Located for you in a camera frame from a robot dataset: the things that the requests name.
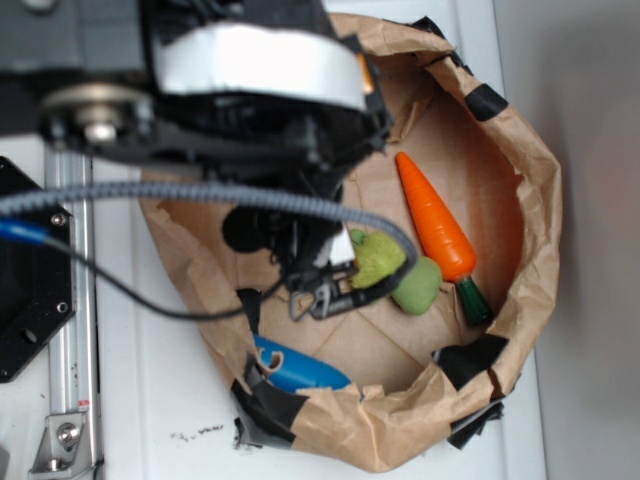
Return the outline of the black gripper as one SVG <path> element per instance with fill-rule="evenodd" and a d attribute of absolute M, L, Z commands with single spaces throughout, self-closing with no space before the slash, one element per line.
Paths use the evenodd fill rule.
<path fill-rule="evenodd" d="M 226 244 L 240 254 L 267 250 L 289 292 L 289 317 L 323 320 L 372 301 L 341 283 L 358 272 L 347 226 L 266 206 L 237 206 L 224 219 Z"/>

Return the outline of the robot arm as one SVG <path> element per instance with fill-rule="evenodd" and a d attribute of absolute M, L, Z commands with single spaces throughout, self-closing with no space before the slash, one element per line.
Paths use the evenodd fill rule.
<path fill-rule="evenodd" d="M 375 67 L 318 1 L 5 1 L 1 132 L 63 152 L 159 169 L 191 186 L 106 184 L 9 199 L 1 213 L 111 197 L 228 201 L 238 251 L 267 249 L 278 284 L 323 319 L 389 293 L 397 266 L 360 293 L 332 247 L 343 182 L 391 130 Z"/>

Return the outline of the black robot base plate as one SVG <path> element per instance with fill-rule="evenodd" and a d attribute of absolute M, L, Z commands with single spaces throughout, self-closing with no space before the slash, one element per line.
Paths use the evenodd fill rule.
<path fill-rule="evenodd" d="M 40 187 L 1 157 L 1 199 Z M 73 216 L 62 206 L 18 217 L 70 246 Z M 1 384 L 15 380 L 75 311 L 71 260 L 53 249 L 2 238 Z"/>

